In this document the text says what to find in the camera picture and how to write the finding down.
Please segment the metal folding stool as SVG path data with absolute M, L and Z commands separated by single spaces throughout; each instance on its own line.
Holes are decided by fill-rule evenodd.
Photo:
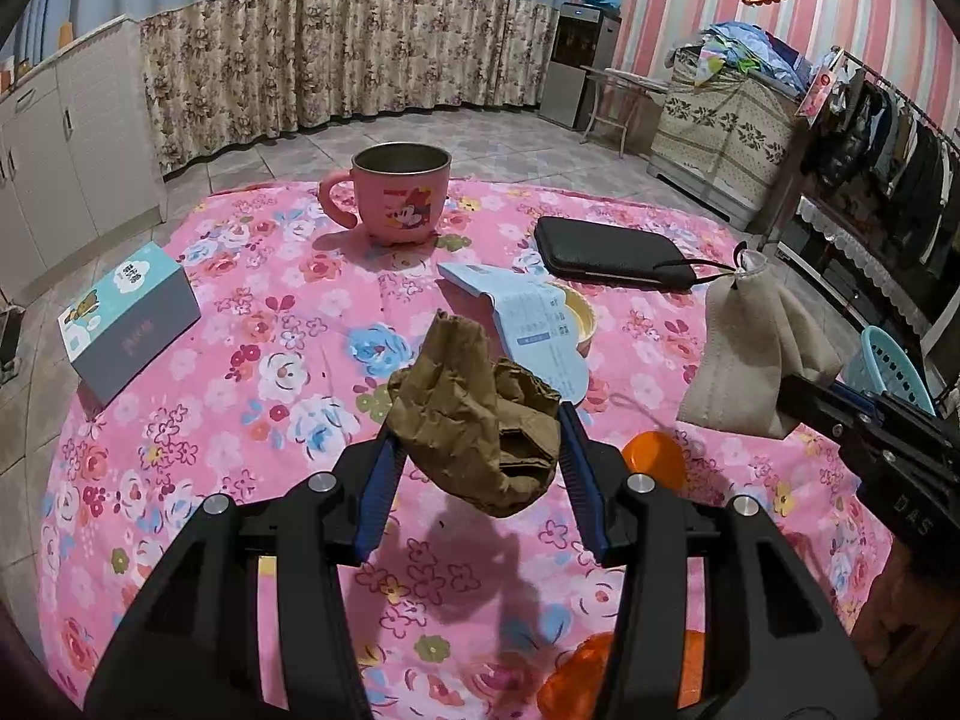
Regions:
M 581 142 L 596 137 L 597 127 L 608 128 L 619 135 L 617 156 L 625 157 L 626 140 L 636 115 L 646 99 L 664 96 L 669 85 L 658 78 L 636 75 L 619 68 L 596 68 L 583 65 L 586 80 L 592 83 L 594 98 Z

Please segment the clothes rack with garments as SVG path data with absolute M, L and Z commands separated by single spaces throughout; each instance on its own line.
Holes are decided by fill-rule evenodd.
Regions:
M 761 247 L 924 361 L 957 333 L 957 140 L 841 47 L 815 69 L 796 119 L 752 224 Z

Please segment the beige face mask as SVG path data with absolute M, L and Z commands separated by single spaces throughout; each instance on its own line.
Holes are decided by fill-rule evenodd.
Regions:
M 841 359 L 771 262 L 748 245 L 734 270 L 706 291 L 706 341 L 677 419 L 721 433 L 784 439 L 799 424 L 779 411 L 782 383 L 797 376 L 827 385 Z

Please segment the blue floral curtain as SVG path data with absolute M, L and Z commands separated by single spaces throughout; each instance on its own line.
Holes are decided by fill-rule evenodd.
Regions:
M 298 119 L 537 106 L 564 1 L 298 0 Z
M 2 29 L 2 64 L 36 67 L 59 32 L 117 16 L 139 33 L 140 80 L 161 171 L 298 125 L 302 0 L 28 0 Z

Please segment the flat orange peel piece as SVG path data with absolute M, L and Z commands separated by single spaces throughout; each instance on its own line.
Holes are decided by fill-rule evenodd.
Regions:
M 612 644 L 612 632 L 591 635 L 555 668 L 537 692 L 537 707 L 542 717 L 548 720 L 592 717 Z M 700 700 L 704 644 L 706 637 L 703 632 L 692 629 L 686 631 L 679 692 L 681 709 L 693 706 Z

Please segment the teal plastic laundry basket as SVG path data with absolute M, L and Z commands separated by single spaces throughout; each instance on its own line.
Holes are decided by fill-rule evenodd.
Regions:
M 843 382 L 863 394 L 887 394 L 935 415 L 926 384 L 905 349 L 875 325 L 859 335 L 859 349 L 844 366 Z

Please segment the black power bank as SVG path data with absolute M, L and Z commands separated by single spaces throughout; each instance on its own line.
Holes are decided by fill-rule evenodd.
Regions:
M 697 273 L 661 234 L 542 216 L 534 241 L 548 273 L 565 280 L 688 291 Z

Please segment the pink floral tablecloth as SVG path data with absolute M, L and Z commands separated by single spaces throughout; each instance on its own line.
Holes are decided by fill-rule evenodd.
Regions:
M 455 182 L 421 249 L 343 231 L 302 184 L 203 200 L 167 244 L 200 320 L 100 415 L 71 408 L 52 459 L 37 611 L 59 688 L 82 699 L 135 593 L 204 497 L 270 499 L 373 437 L 387 379 L 415 359 L 434 314 L 488 314 L 444 283 L 441 265 L 539 273 L 534 229 L 545 216 L 656 232 L 693 259 L 722 262 L 736 245 L 701 216 L 522 185 Z M 579 405 L 587 432 L 613 445 L 672 434 L 688 495 L 758 500 L 853 622 L 892 539 L 859 504 L 836 447 L 809 429 L 765 440 L 677 422 L 703 349 L 700 291 L 588 286 L 586 298 L 597 320 Z M 563 656 L 612 629 L 623 575 L 590 557 L 561 484 L 494 520 L 409 470 L 381 548 L 342 585 L 379 717 L 532 718 Z

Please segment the teal grey small box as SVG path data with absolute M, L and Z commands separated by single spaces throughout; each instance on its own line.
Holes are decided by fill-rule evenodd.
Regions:
M 57 317 L 83 406 L 109 405 L 199 319 L 184 269 L 154 242 L 106 271 Z

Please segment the round gold lid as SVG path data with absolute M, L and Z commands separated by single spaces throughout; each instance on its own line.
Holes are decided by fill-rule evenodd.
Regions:
M 573 312 L 573 316 L 578 324 L 578 351 L 583 356 L 589 355 L 590 345 L 594 340 L 597 330 L 596 312 L 592 309 L 590 302 L 579 293 L 578 289 L 566 286 L 566 284 L 554 281 L 553 286 L 560 288 L 565 294 L 566 307 Z

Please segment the orange mandarin peel piece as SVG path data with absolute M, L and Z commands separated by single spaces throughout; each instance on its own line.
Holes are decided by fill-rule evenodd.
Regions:
M 659 486 L 683 493 L 686 463 L 682 447 L 667 433 L 646 431 L 630 439 L 622 449 L 626 466 L 633 473 L 651 476 Z

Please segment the brown paper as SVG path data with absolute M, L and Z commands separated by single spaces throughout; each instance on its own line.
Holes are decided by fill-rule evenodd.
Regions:
M 449 496 L 506 518 L 553 483 L 562 397 L 516 362 L 491 359 L 475 320 L 436 312 L 416 360 L 392 374 L 387 394 L 386 426 Z

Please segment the white low cabinet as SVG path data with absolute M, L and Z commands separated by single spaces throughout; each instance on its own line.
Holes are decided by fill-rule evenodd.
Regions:
M 2 298 L 166 216 L 139 23 L 117 16 L 2 94 Z

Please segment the grey water dispenser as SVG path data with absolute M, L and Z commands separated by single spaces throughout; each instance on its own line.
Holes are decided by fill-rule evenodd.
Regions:
M 603 8 L 573 2 L 560 7 L 540 98 L 542 119 L 583 132 L 596 91 L 589 72 L 613 64 L 619 31 L 620 18 Z

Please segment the white blue paper leaflet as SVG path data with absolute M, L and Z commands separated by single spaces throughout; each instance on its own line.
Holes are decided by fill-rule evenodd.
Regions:
M 589 366 L 578 351 L 578 324 L 553 280 L 477 263 L 441 263 L 439 273 L 491 305 L 506 356 L 579 405 L 589 388 Z

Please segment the pile of clothes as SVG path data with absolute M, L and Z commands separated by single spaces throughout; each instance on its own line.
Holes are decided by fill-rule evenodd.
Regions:
M 771 36 L 765 29 L 743 21 L 722 21 L 700 32 L 703 43 L 695 70 L 695 85 L 709 82 L 725 68 L 740 73 L 756 71 L 794 94 L 804 94 L 812 83 L 811 62 Z

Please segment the pink cartoon mug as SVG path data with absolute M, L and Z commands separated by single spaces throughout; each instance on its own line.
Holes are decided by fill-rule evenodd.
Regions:
M 384 245 L 423 244 L 438 229 L 448 198 L 452 156 L 439 146 L 394 142 L 356 153 L 343 171 L 320 181 L 320 208 L 338 226 L 363 224 L 373 241 Z M 349 182 L 356 210 L 338 206 L 332 190 Z

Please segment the blue floral curtain right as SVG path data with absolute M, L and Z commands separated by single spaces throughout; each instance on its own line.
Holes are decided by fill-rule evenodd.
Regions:
M 298 119 L 537 106 L 564 1 L 298 0 Z

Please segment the cloth covered cabinet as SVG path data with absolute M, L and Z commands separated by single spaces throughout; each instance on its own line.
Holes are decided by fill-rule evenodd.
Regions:
M 696 47 L 674 52 L 647 171 L 743 231 L 775 187 L 799 99 L 759 71 L 730 65 L 700 82 L 699 58 Z

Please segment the blue floral curtain left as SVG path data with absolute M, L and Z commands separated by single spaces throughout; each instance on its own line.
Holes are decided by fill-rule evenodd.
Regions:
M 302 0 L 28 0 L 2 29 L 2 64 L 36 67 L 59 32 L 117 16 L 139 33 L 140 80 L 161 171 L 298 125 Z

